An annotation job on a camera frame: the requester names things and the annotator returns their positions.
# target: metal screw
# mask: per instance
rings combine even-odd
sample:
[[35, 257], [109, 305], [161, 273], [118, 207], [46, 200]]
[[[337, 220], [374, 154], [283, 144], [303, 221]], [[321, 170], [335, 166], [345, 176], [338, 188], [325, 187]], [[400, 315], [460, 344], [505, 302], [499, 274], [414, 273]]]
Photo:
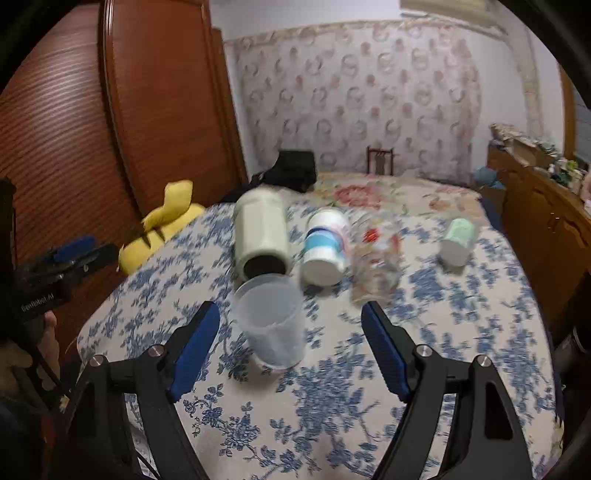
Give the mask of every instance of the metal screw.
[[90, 359], [90, 366], [91, 367], [99, 367], [105, 361], [105, 357], [103, 355], [95, 355]]
[[419, 345], [417, 347], [417, 353], [422, 357], [428, 357], [433, 353], [433, 349], [428, 345]]
[[488, 358], [486, 355], [478, 355], [476, 357], [476, 361], [478, 362], [478, 365], [480, 365], [481, 367], [489, 367], [492, 365], [491, 359]]
[[152, 345], [148, 348], [149, 356], [161, 356], [164, 353], [164, 345]]

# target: blue label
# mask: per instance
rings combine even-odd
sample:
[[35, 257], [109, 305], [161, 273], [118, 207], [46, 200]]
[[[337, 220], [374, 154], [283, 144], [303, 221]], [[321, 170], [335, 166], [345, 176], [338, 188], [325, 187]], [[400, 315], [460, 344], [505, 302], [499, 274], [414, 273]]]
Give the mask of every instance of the blue label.
[[326, 235], [331, 235], [332, 237], [334, 237], [334, 239], [336, 239], [339, 242], [339, 250], [343, 250], [345, 248], [344, 244], [343, 244], [343, 239], [341, 238], [341, 236], [331, 230], [330, 228], [326, 228], [324, 226], [317, 226], [314, 228], [311, 228], [310, 230], [308, 230], [308, 233], [306, 233], [306, 238], [308, 238], [310, 235], [312, 235], [313, 233], [325, 233]]
[[309, 234], [306, 237], [306, 245], [304, 247], [304, 252], [311, 250], [316, 247], [330, 247], [333, 248], [339, 255], [343, 251], [343, 244], [332, 232], [329, 231], [316, 231]]

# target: thermos opening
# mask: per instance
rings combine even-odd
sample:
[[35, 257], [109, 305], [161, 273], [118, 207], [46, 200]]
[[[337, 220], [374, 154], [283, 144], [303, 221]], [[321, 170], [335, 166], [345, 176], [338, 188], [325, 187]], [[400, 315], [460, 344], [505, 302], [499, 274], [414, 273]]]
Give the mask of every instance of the thermos opening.
[[287, 273], [287, 266], [281, 258], [274, 255], [257, 255], [244, 263], [244, 276], [247, 279], [264, 275], [267, 273], [277, 273], [285, 275]]

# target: white wall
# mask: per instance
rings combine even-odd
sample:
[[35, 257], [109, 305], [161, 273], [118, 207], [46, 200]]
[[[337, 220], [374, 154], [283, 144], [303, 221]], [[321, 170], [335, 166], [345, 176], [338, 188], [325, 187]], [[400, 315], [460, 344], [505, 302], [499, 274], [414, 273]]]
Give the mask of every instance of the white wall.
[[283, 28], [400, 17], [399, 0], [235, 0], [211, 4], [224, 40]]
[[540, 100], [544, 118], [544, 135], [550, 137], [562, 151], [564, 146], [564, 100], [560, 69], [550, 50], [530, 31], [538, 69]]
[[[222, 30], [225, 40], [305, 25], [400, 18], [398, 0], [235, 0], [211, 4], [210, 8], [212, 24]], [[507, 44], [468, 30], [465, 38], [482, 85], [482, 113], [473, 139], [472, 159], [474, 168], [478, 168], [486, 164], [491, 123], [510, 123], [527, 130], [525, 99], [517, 64]], [[242, 106], [235, 60], [228, 48], [226, 60], [246, 169], [252, 175], [260, 167]]]
[[464, 33], [480, 73], [482, 112], [472, 140], [472, 164], [476, 169], [486, 164], [489, 125], [493, 122], [513, 124], [527, 130], [525, 96], [517, 64], [511, 49], [502, 40], [473, 31]]
[[515, 14], [499, 2], [492, 3], [495, 8], [496, 20], [506, 31], [509, 45], [521, 78], [521, 86], [525, 97], [527, 128], [523, 131], [532, 137], [544, 135], [544, 116], [538, 88], [538, 70], [531, 45], [530, 30]]

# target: clear plastic cup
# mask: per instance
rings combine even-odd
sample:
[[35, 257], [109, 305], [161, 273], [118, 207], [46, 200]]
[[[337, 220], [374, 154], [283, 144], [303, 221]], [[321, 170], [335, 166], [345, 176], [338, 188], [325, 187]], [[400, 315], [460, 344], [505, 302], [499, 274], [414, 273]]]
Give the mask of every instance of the clear plastic cup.
[[289, 368], [304, 358], [304, 297], [286, 275], [259, 275], [234, 295], [238, 323], [258, 359]]

